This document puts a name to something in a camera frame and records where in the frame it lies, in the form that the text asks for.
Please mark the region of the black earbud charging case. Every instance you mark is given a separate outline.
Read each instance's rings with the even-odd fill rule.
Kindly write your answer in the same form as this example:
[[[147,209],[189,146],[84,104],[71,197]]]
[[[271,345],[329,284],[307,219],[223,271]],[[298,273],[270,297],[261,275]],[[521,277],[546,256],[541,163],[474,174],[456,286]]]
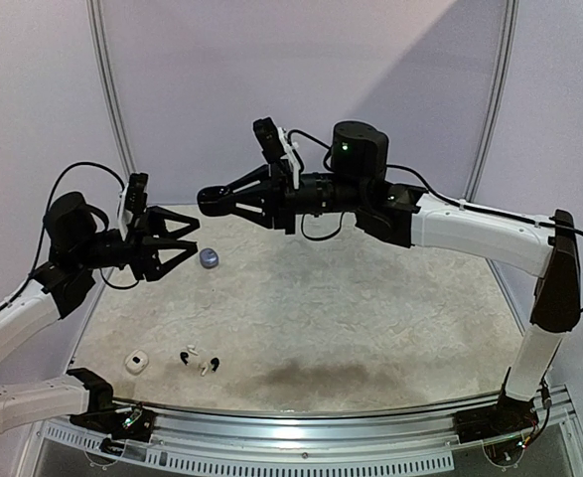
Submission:
[[[230,206],[232,190],[227,186],[209,186],[197,194],[197,202],[204,214],[216,214]]]

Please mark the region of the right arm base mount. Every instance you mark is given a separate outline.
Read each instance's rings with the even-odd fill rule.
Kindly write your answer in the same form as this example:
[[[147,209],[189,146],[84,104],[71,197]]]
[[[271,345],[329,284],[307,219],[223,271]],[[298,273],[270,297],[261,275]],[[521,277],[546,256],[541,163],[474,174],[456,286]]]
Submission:
[[[517,401],[500,397],[496,403],[457,411],[453,414],[453,428],[461,443],[488,440],[495,437],[514,437],[529,429],[520,446],[527,446],[544,430],[550,417],[552,399],[541,400],[546,411],[540,420],[534,401]]]

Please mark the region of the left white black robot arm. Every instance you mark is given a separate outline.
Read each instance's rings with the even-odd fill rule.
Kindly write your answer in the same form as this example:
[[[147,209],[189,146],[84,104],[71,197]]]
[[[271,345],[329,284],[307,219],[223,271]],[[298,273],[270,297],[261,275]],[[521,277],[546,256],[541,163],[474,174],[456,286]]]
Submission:
[[[0,363],[45,328],[69,317],[95,284],[97,270],[129,267],[138,281],[158,281],[198,252],[186,236],[200,222],[161,207],[147,207],[139,194],[123,213],[122,229],[100,230],[106,214],[80,192],[58,197],[43,219],[49,258],[16,293],[0,304]],[[67,415],[87,429],[115,439],[147,441],[154,415],[136,404],[118,407],[113,387],[96,373],[71,369],[38,383],[0,385],[0,434],[27,423]]]

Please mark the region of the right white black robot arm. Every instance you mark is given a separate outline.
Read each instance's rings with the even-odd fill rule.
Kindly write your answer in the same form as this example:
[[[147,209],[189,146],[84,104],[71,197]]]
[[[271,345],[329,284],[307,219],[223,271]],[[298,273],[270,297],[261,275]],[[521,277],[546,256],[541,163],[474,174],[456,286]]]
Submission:
[[[426,183],[387,181],[388,136],[360,121],[333,128],[323,173],[303,171],[293,132],[271,118],[253,124],[265,165],[223,186],[201,189],[207,217],[235,215],[270,230],[295,232],[299,216],[352,213],[384,243],[449,249],[506,263],[536,279],[530,325],[487,425],[507,433],[523,420],[566,333],[581,315],[580,264],[572,216],[517,215],[450,199]]]

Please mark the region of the purple earbud charging case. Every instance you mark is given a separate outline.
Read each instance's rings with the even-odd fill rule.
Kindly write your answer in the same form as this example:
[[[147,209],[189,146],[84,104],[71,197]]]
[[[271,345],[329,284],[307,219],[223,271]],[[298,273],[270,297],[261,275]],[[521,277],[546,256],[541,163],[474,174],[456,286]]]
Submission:
[[[199,263],[204,269],[213,269],[219,266],[219,254],[210,247],[199,252]]]

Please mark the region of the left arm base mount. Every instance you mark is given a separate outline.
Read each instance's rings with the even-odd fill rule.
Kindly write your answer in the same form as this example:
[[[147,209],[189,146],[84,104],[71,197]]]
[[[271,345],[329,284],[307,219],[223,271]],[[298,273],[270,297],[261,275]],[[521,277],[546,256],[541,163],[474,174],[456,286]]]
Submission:
[[[105,407],[72,414],[70,423],[109,435],[113,440],[148,443],[152,437],[157,413],[142,403]]]

